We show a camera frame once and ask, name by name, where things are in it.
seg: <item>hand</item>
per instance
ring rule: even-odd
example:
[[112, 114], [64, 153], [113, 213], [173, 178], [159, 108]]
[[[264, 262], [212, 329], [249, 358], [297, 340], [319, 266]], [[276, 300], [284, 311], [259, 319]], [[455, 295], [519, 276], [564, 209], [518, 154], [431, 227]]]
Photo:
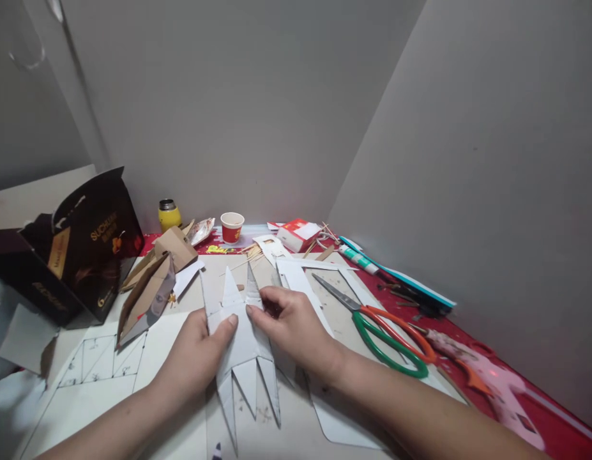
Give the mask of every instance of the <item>hand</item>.
[[149, 386], [176, 406], [201, 394], [215, 378], [237, 326], [238, 317], [232, 315], [219, 324], [213, 335], [208, 335], [204, 309], [189, 313], [166, 361]]
[[306, 294], [275, 286], [259, 293], [266, 310], [247, 305], [253, 324], [296, 363], [332, 384], [342, 372], [344, 347], [326, 332]]

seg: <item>scissors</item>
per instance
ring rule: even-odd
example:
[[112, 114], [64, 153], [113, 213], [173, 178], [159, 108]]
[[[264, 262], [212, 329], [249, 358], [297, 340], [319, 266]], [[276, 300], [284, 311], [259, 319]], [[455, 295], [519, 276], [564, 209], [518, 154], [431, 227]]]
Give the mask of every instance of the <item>scissors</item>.
[[[355, 323], [355, 327], [358, 329], [362, 340], [364, 340], [364, 343], [382, 363], [385, 363], [392, 369], [411, 377], [422, 379], [428, 376], [428, 367], [426, 366], [426, 363], [436, 361], [436, 353], [421, 334], [409, 326], [408, 323], [402, 321], [393, 314], [369, 305], [361, 305], [359, 302], [356, 302], [351, 297], [343, 294], [315, 273], [313, 273], [313, 277], [319, 281], [330, 294], [336, 297], [340, 303], [349, 309], [353, 315], [353, 323]], [[374, 321], [379, 327], [376, 327], [375, 324], [369, 322], [365, 316]], [[424, 353], [422, 354], [419, 350], [415, 349], [410, 343], [404, 340], [389, 324], [387, 324], [387, 322], [385, 322], [383, 318], [389, 319], [403, 328], [420, 345]], [[381, 339], [394, 350], [406, 356], [415, 365], [416, 370], [408, 369], [407, 367], [396, 363], [396, 361], [383, 353], [383, 351], [381, 351], [381, 349], [374, 343], [368, 331], [372, 332], [376, 337]]]

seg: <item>yellow bottle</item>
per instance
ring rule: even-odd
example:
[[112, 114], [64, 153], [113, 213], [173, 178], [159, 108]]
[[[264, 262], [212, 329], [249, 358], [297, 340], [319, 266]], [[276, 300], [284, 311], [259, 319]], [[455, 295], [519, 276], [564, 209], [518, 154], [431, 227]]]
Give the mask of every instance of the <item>yellow bottle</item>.
[[162, 233], [170, 227], [181, 225], [181, 212], [176, 207], [176, 203], [171, 199], [160, 200], [160, 225], [162, 226]]

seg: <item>red paper cup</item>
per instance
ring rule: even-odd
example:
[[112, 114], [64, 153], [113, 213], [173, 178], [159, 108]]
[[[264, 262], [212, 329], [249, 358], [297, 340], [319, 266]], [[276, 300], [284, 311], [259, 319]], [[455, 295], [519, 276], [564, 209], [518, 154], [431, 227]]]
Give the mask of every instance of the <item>red paper cup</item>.
[[224, 242], [234, 244], [240, 238], [240, 230], [243, 228], [245, 218], [239, 213], [221, 214], [221, 235]]

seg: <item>glue stick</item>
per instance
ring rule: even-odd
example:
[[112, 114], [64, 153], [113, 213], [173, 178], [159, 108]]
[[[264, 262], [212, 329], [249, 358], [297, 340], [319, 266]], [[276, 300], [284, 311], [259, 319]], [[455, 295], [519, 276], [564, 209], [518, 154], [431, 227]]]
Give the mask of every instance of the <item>glue stick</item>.
[[379, 267], [372, 263], [369, 258], [363, 256], [357, 251], [354, 251], [347, 245], [340, 245], [340, 247], [338, 248], [338, 252], [354, 264], [357, 264], [360, 267], [362, 267], [366, 271], [366, 273], [374, 275], [376, 272], [379, 271]]

